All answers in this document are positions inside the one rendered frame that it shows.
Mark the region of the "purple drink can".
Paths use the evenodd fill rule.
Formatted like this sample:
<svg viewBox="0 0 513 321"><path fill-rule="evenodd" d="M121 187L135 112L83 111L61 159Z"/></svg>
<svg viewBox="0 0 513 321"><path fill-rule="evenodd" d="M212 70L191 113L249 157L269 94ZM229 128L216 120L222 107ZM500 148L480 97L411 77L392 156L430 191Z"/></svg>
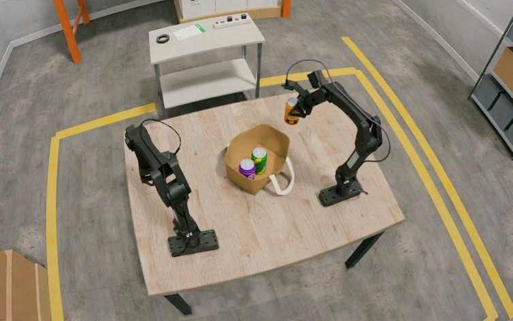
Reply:
<svg viewBox="0 0 513 321"><path fill-rule="evenodd" d="M244 159L241 164L239 164L239 172L250 180L254 180L255 176L255 164L250 159Z"/></svg>

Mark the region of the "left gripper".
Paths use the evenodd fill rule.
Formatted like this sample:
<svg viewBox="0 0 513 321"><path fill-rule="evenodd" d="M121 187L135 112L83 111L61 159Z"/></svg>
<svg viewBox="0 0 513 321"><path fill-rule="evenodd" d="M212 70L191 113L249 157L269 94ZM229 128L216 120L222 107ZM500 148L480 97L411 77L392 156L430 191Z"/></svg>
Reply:
<svg viewBox="0 0 513 321"><path fill-rule="evenodd" d="M173 153L173 152L169 152L169 150L166 151L166 152L161 152L161 154L166 156L169 160L171 160L172 158L176 159L176 154ZM146 160L143 160L143 161L142 160L138 160L138 166L139 166L139 175L140 175L140 178L141 178L141 182L143 184L147 184L149 186L154 186L154 183L151 184L149 182L149 181L152 181L152 179L150 177L150 172L152 172L152 168L147 163L147 161Z"/></svg>

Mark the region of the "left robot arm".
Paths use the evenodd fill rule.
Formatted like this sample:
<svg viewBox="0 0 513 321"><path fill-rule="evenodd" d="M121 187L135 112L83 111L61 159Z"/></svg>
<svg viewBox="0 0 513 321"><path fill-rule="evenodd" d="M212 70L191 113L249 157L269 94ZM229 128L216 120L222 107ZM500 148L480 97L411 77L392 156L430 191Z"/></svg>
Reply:
<svg viewBox="0 0 513 321"><path fill-rule="evenodd" d="M139 134L140 126L142 136ZM176 159L172 158L171 160L163 156L153 144L147 129L143 125L140 126L135 128L132 124L125 129L125 143L132 152L135 152L135 155L139 161L146 160L150 165L152 168L150 177L152 178L154 186L161 200L164 202L167 208L172 208L174 215L172 222L175 226L173 231L177 236L168 237L167 239L170 252L177 253L184 250L188 243L189 231L191 233L189 238L190 241L188 246L185 248L185 251L217 246L218 240L215 230L210 229L206 231L200 231L197 223L189 213L188 200L189 194L192 193L192 191L178 164L177 156ZM174 209L174 204L169 196L164 180L162 166L164 168L166 178L173 173L176 177L172 181L168 182L167 185L176 208L182 215L185 213L186 218L185 216L181 216L178 211ZM188 222L189 231L186 219Z"/></svg>

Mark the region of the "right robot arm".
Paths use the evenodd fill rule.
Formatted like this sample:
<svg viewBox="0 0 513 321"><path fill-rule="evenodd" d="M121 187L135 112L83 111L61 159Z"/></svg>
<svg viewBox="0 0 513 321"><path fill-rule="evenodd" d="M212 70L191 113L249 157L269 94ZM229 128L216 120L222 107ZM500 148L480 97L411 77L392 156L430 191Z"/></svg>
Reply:
<svg viewBox="0 0 513 321"><path fill-rule="evenodd" d="M328 83L321 70L307 74L307 78L312 88L319 88L313 92L313 100L318 104L326 101L334 104L340 108L345 115L351 119L351 121L353 121L358 129L354 142L354 151L347 161L343 163L343 165L340 165L335 171L335 181L337 182L337 185L320 191L320 195L324 203L329 204L362 191L359 187L359 183L356 181L355 172L363 161L365 161L372 152L375 152L382 145L382 129L369 120L369 118L377 122L379 125L381 125L381 121L378 116L373 117L371 114L368 114L363 110L354 100L352 100L344 90L344 87L338 82L334 82L334 84L347 97L336 89L333 83ZM370 128L371 132L369 131Z"/></svg>

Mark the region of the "tan bag with white handle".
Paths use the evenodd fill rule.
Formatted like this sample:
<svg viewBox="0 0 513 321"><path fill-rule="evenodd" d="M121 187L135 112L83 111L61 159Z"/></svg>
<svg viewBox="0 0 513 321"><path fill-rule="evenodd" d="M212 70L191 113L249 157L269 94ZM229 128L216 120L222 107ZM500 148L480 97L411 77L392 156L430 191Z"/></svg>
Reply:
<svg viewBox="0 0 513 321"><path fill-rule="evenodd" d="M259 144L282 157L284 162L278 167L273 175L261 178L259 180L250 180L243 176L236 169L239 167L239 164L244 159L246 159ZM288 158L289 145L289 137L268 124L259 124L251 129L246 129L245 131L236 135L223 149L225 150L228 147L227 155L225 156L227 178L254 196L258 191L260 191L260 189L262 189L271 181L278 195L287 195L293 187L295 176L290 159ZM276 176L281 172L286 162L290 170L292 180L288 188L281 191L276 180Z"/></svg>

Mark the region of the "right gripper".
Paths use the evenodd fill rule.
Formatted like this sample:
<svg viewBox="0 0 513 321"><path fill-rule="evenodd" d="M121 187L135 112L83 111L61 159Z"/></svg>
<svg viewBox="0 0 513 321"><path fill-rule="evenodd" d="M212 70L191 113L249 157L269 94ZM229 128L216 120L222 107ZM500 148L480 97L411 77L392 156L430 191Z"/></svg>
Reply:
<svg viewBox="0 0 513 321"><path fill-rule="evenodd" d="M311 114L313 107L320 105L313 100L313 92L309 93L307 90L302 89L297 81L288 80L286 86L292 87L298 93L296 98L298 100L288 113L289 116L305 118L306 115L309 116ZM292 114L294 110L299 112L299 114Z"/></svg>

